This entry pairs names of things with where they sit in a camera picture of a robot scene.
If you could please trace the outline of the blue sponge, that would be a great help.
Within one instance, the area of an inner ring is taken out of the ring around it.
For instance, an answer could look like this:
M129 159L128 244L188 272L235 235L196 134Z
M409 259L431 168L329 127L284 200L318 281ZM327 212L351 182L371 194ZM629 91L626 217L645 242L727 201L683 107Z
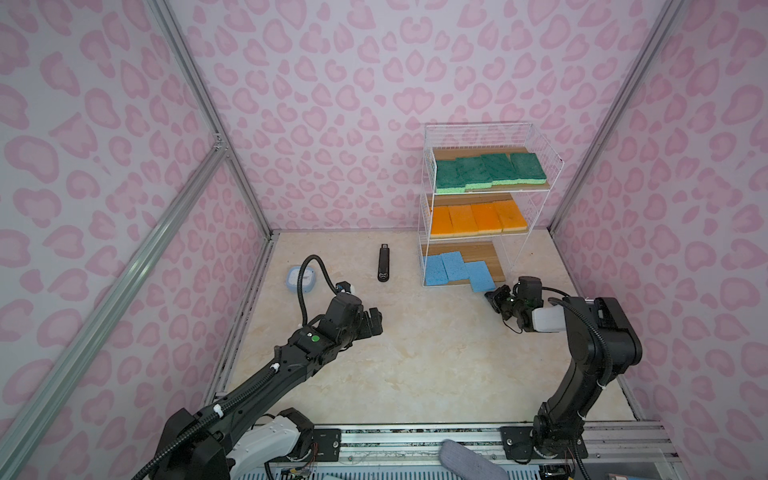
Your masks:
M473 292L485 293L495 289L495 282L484 261L467 262L465 267Z
M426 286L442 286L449 282L441 255L427 256L425 258L424 282Z
M469 279L468 269L459 251L443 253L440 258L449 283Z

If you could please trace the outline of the orange sponge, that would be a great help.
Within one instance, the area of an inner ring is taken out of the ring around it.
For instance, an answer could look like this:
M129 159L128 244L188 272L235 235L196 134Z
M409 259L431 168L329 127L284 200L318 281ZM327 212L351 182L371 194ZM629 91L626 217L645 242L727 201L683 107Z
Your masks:
M503 231L501 221L493 203L473 204L471 211L479 235L498 234Z
M492 203L503 233L523 233L528 231L528 222L518 205L513 200Z
M454 235L454 227L450 210L447 206L435 207L432 211L431 238L450 238Z
M454 237L475 236L479 227L471 205L452 205L448 207Z

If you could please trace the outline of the green sponge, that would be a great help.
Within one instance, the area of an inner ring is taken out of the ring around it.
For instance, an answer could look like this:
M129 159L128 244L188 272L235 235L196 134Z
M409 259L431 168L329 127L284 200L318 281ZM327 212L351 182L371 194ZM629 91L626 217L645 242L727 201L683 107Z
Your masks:
M518 170L507 154L483 154L481 160L493 186L517 185L519 183Z
M465 192L466 182L459 171L456 160L436 162L435 192L437 194L458 194Z
M514 179L518 184L543 185L547 183L547 175L536 154L513 153L510 155L510 161L515 169Z
M480 156L456 159L457 173L466 190L484 190L492 187L492 177Z

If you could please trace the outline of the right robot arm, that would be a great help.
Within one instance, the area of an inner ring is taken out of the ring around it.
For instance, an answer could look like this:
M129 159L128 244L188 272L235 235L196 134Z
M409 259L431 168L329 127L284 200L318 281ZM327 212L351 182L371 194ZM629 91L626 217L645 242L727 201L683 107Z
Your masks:
M555 393L542 402L530 427L502 427L505 456L518 464L587 457L586 418L602 392L642 359L642 345L618 300L588 299L521 276L514 286L484 294L491 308L517 333L566 334L570 363Z

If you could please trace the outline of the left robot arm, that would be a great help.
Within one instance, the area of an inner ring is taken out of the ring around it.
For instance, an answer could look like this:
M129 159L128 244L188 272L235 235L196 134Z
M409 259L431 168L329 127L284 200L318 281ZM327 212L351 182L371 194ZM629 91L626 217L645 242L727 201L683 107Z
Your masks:
M325 313L308 317L272 359L233 391L196 413L182 408L165 423L154 457L138 479L235 479L260 463L308 454L312 423L288 409L259 426L278 400L309 380L357 340L379 336L383 315L365 308L348 282L327 285L333 297Z

